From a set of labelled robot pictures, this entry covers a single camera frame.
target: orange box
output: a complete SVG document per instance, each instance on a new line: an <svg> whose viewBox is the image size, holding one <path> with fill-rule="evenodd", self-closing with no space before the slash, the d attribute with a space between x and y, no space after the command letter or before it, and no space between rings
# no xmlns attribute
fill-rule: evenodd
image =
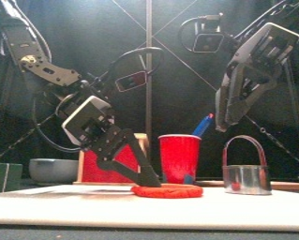
<svg viewBox="0 0 299 240"><path fill-rule="evenodd" d="M135 133L135 138L137 139L140 148L147 154L149 143L147 134ZM116 161L128 166L135 172L139 172L137 162L131 151L129 146L127 145L120 153L117 154ZM96 166L96 155L92 151L80 152L78 154L78 170L77 170L77 179L73 184L129 184L132 181L123 176L119 172L104 171Z"/></svg>

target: blue marker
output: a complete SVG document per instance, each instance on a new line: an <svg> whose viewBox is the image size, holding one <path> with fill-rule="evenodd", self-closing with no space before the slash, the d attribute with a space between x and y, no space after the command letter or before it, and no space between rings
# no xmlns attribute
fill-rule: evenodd
<svg viewBox="0 0 299 240"><path fill-rule="evenodd" d="M204 131L207 130L208 126L209 126L209 123L212 121L212 117L213 117L213 114L209 113L209 115L201 120L200 124L197 125L197 127L195 128L193 132L191 135L201 138L203 134L204 134Z"/></svg>

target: metal pole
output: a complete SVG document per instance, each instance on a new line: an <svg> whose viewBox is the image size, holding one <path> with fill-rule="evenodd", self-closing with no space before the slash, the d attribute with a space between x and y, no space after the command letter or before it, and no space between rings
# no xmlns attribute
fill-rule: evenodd
<svg viewBox="0 0 299 240"><path fill-rule="evenodd" d="M147 47L151 47L152 40L152 8L151 8L151 0L147 0ZM147 71L151 71L151 54L147 54ZM151 146L151 76L148 76L147 82L147 99L145 99L145 132L148 136L148 142ZM148 150L148 159L151 159L151 151Z"/></svg>

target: metal bucket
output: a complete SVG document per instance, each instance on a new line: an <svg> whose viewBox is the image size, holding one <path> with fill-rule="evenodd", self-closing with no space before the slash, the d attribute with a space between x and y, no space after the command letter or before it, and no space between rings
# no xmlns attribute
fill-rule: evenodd
<svg viewBox="0 0 299 240"><path fill-rule="evenodd" d="M233 139L248 140L257 150L260 165L227 165L227 149ZM231 138L223 149L223 180L227 193L269 195L269 173L261 145L252 137L239 135Z"/></svg>

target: red plastic cup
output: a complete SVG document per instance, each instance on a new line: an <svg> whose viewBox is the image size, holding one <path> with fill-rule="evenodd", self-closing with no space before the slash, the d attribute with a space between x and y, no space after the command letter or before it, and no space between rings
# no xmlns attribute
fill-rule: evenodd
<svg viewBox="0 0 299 240"><path fill-rule="evenodd" d="M193 135L168 134L159 137L163 181L192 184L201 139Z"/></svg>

